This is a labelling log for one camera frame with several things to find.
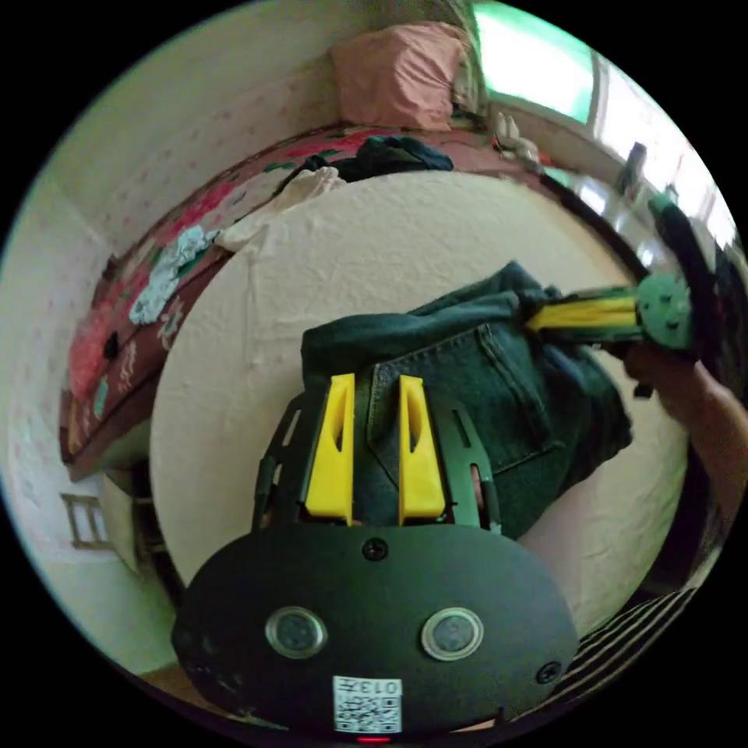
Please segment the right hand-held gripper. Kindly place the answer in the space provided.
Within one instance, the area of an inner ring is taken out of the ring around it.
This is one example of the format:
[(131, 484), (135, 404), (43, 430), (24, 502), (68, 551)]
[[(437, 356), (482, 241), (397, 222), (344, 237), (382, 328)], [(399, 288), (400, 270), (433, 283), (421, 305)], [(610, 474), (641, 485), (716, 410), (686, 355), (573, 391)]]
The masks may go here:
[(601, 348), (619, 360), (635, 344), (650, 344), (689, 362), (701, 356), (696, 309), (687, 283), (671, 274), (634, 287), (579, 291), (544, 304), (526, 323), (554, 344)]

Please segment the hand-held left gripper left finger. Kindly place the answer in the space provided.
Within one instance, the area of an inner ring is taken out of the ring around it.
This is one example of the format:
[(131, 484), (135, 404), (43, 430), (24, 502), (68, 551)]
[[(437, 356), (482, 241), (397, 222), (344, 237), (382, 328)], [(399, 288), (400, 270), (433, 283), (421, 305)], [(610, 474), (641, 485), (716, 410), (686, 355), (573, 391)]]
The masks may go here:
[(352, 520), (354, 425), (355, 375), (333, 376), (305, 497), (305, 508), (316, 520)]

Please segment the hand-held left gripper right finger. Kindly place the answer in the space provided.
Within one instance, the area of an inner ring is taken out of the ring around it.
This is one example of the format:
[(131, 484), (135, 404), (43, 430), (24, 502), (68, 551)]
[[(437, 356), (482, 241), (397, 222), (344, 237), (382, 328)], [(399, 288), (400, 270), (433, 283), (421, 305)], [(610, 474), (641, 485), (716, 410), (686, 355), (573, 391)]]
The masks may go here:
[(399, 379), (399, 523), (435, 522), (446, 509), (422, 379)]

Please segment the person's right hand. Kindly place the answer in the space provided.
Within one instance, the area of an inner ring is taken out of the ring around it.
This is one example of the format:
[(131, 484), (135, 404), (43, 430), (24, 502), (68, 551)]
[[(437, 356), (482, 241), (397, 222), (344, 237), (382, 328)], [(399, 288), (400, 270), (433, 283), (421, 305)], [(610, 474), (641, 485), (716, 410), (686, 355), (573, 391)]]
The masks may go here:
[(650, 386), (665, 411), (681, 423), (703, 399), (704, 372), (697, 363), (650, 344), (635, 344), (623, 356), (623, 364), (629, 377)]

